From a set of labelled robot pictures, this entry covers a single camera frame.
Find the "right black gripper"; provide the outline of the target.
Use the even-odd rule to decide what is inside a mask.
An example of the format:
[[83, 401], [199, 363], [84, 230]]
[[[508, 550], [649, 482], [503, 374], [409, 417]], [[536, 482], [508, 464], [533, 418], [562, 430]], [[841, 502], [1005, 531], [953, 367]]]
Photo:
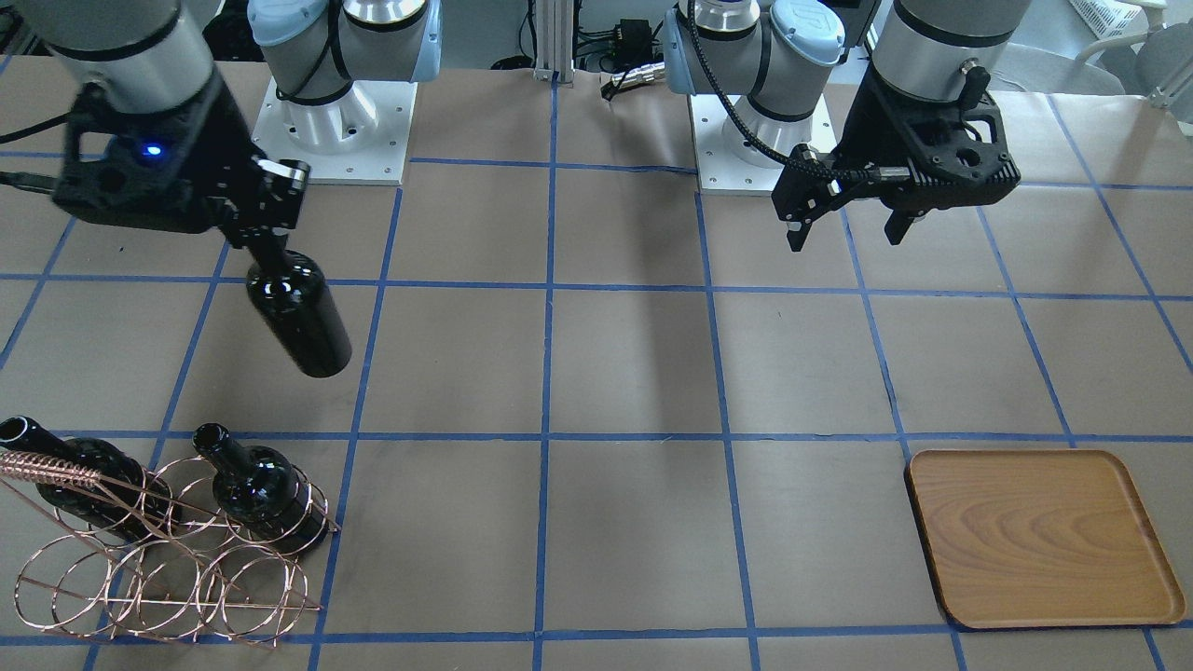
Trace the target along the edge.
[[235, 247], [293, 229], [310, 166], [272, 160], [253, 142], [225, 78], [174, 109], [120, 112], [89, 82], [64, 116], [64, 161], [52, 203], [89, 224], [200, 234]]

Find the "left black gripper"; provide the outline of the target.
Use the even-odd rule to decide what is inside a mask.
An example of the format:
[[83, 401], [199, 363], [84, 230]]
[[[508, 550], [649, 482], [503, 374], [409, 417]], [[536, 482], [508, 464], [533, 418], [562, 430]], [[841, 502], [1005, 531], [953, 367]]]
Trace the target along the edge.
[[785, 167], [775, 183], [772, 202], [787, 221], [789, 250], [801, 252], [814, 221], [854, 199], [880, 199], [891, 210], [884, 234], [900, 246], [920, 213], [994, 204], [1019, 185], [990, 72], [984, 64], [956, 72], [958, 93], [919, 101], [869, 64], [839, 143], [816, 164], [832, 176]]

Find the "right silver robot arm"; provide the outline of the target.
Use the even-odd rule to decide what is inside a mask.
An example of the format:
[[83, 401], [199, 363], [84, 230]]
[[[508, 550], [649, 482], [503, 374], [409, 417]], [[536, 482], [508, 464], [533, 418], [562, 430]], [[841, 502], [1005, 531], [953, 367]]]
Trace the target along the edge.
[[[33, 178], [73, 217], [282, 248], [301, 213], [301, 162], [251, 137], [203, 26], [180, 1], [18, 1], [76, 76], [58, 177]], [[251, 36], [286, 110], [330, 111], [364, 81], [440, 69], [438, 1], [251, 1]]]

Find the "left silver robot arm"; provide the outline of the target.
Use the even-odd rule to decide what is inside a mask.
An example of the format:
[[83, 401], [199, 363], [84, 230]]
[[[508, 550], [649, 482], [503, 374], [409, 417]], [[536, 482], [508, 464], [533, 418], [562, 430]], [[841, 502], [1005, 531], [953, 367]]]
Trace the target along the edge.
[[895, 1], [827, 152], [811, 142], [812, 113], [869, 4], [679, 1], [662, 21], [667, 85], [717, 97], [741, 156], [780, 170], [771, 201], [793, 252], [814, 221], [863, 199], [889, 209], [898, 245], [933, 210], [994, 204], [1019, 185], [990, 79], [1027, 8]]

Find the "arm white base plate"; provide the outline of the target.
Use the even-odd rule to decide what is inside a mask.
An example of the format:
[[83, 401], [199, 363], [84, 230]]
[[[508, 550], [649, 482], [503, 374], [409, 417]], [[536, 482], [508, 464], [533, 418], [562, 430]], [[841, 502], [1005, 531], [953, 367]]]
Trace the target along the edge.
[[[734, 111], [765, 144], [789, 156], [795, 144], [827, 153], [837, 144], [824, 98], [805, 119], [780, 122], [758, 112], [742, 96], [730, 96]], [[692, 140], [704, 195], [764, 197], [775, 187], [781, 165], [764, 156], [728, 118], [716, 96], [690, 96]]]
[[418, 82], [357, 81], [336, 101], [282, 101], [268, 81], [253, 141], [272, 160], [310, 166], [314, 185], [392, 185], [404, 181]]

